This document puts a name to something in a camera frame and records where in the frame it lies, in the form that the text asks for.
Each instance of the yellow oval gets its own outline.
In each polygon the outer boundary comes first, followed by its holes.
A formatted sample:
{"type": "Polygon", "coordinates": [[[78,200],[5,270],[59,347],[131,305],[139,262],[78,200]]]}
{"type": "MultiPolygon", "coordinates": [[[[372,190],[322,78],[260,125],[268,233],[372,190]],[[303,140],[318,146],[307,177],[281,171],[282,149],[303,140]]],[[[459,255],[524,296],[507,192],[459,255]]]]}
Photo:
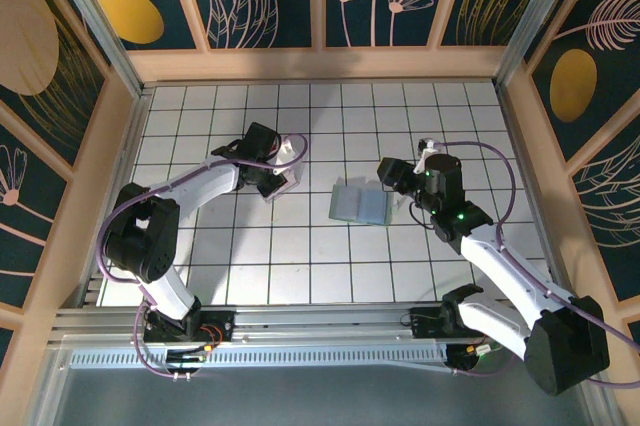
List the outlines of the yellow oval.
{"type": "Polygon", "coordinates": [[[45,0],[0,0],[0,84],[39,94],[58,68],[56,18],[45,0]]]}
{"type": "Polygon", "coordinates": [[[593,58],[581,49],[562,55],[551,75],[551,110],[565,123],[578,119],[587,109],[596,90],[598,68],[593,58]]]}
{"type": "Polygon", "coordinates": [[[149,44],[164,33],[164,21],[149,0],[98,0],[116,34],[136,44],[149,44]]]}

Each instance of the floor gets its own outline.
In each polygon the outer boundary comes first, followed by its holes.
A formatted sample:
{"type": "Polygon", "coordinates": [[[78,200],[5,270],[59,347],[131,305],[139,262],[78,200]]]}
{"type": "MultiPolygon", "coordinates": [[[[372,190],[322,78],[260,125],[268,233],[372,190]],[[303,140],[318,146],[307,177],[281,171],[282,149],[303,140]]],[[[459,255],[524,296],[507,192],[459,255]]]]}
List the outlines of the floor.
{"type": "MultiPolygon", "coordinates": [[[[478,268],[417,226],[397,194],[388,228],[328,218],[334,184],[381,188],[380,158],[414,162],[420,138],[481,140],[514,158],[489,81],[157,88],[133,181],[147,186],[180,174],[253,121],[310,138],[303,180],[273,204],[249,188],[224,195],[180,225],[175,264],[203,304],[432,301],[471,282],[503,297],[478,268]]],[[[498,218],[510,195],[504,164],[478,147],[449,153],[463,160],[467,198],[498,218]]],[[[511,162],[519,189],[505,236],[548,274],[511,162]]],[[[135,287],[109,283],[98,305],[140,299],[135,287]]]]}

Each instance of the white grid surface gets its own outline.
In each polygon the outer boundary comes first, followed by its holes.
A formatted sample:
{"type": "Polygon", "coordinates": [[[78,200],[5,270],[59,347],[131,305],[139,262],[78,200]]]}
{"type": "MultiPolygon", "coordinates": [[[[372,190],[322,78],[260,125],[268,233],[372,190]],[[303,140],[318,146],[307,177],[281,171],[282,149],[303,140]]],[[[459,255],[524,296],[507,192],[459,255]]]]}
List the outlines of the white grid surface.
{"type": "MultiPolygon", "coordinates": [[[[219,197],[180,225],[176,264],[203,304],[307,304],[438,300],[470,283],[500,291],[394,196],[388,228],[328,218],[334,184],[382,187],[381,157],[417,158],[420,138],[481,140],[514,158],[490,82],[283,84],[157,88],[133,181],[180,174],[241,137],[252,121],[310,139],[302,183],[268,205],[255,189],[219,197]]],[[[478,147],[463,160],[467,197],[497,218],[509,200],[504,165],[478,147]]],[[[507,239],[548,273],[522,180],[507,239]]],[[[136,305],[137,289],[109,283],[98,304],[136,305]]]]}

